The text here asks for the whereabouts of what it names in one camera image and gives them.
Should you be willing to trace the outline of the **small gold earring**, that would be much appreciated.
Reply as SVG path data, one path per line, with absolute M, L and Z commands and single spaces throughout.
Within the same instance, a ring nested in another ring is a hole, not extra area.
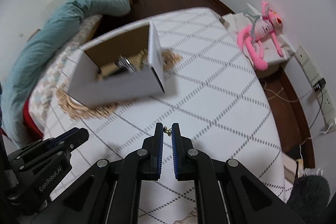
M 163 127 L 163 132 L 165 134 L 167 134 L 168 136 L 171 136 L 172 134 L 172 129 L 171 128 L 167 128 L 166 126 Z

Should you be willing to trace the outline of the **patterned bed mattress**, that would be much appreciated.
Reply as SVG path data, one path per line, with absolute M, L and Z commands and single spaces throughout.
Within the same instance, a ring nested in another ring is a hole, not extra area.
M 101 17 L 101 15 L 94 15 L 84 19 L 78 32 L 52 56 L 31 92 L 25 104 L 27 108 L 25 115 L 31 118 L 34 127 L 40 132 L 45 130 L 51 100 L 56 91 L 58 80 L 62 75 L 64 65 L 72 53 L 92 39 Z

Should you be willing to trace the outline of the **grey fluffy slipper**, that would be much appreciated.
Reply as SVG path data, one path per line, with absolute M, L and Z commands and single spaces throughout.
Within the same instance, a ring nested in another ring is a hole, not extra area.
M 329 198 L 330 187 L 326 178 L 309 175 L 295 180 L 286 204 L 304 223 L 321 223 Z

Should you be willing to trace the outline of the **white cardboard box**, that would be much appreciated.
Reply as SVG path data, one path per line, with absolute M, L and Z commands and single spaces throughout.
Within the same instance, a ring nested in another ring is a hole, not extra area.
M 162 48 L 151 20 L 108 32 L 85 46 L 67 94 L 93 108 L 165 92 Z

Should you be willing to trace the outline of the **white power strip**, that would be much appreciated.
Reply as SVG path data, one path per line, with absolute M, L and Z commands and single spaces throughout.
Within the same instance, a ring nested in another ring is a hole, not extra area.
M 326 79 L 303 46 L 298 46 L 295 58 L 317 96 L 318 113 L 322 114 L 326 126 L 323 133 L 329 134 L 335 131 L 335 104 L 327 87 Z

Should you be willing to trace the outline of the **white diamond-pattern tablecloth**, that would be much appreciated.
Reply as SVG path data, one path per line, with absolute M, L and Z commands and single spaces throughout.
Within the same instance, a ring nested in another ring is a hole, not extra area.
M 52 192 L 59 201 L 65 190 L 100 159 L 117 161 L 140 148 L 155 125 L 179 124 L 181 134 L 213 159 L 234 158 L 280 200 L 286 198 L 282 152 L 268 99 L 251 64 L 221 24 L 206 8 L 181 10 L 152 17 L 162 48 L 181 57 L 165 72 L 161 95 L 121 103 L 100 118 L 71 118 L 60 104 L 82 51 L 65 50 L 50 102 L 45 137 L 73 127 L 89 139 L 75 149 L 72 170 Z

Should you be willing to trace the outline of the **teal duvet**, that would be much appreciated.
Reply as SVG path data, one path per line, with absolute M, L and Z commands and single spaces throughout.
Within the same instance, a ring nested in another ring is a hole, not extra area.
M 23 125 L 23 107 L 53 55 L 78 33 L 84 19 L 97 14 L 124 16 L 129 12 L 129 0 L 67 0 L 27 42 L 1 94 L 2 129 L 17 147 L 30 142 Z

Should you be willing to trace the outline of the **pink panther plush toy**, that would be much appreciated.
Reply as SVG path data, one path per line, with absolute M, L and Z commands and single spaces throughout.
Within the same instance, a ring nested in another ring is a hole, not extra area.
M 238 32 L 238 47 L 242 52 L 246 47 L 255 69 L 265 71 L 268 69 L 268 63 L 264 60 L 261 40 L 270 35 L 278 55 L 284 57 L 275 32 L 276 28 L 282 27 L 282 20 L 266 1 L 261 1 L 261 15 L 253 15 L 249 12 L 243 12 L 243 15 L 253 18 L 253 22 Z

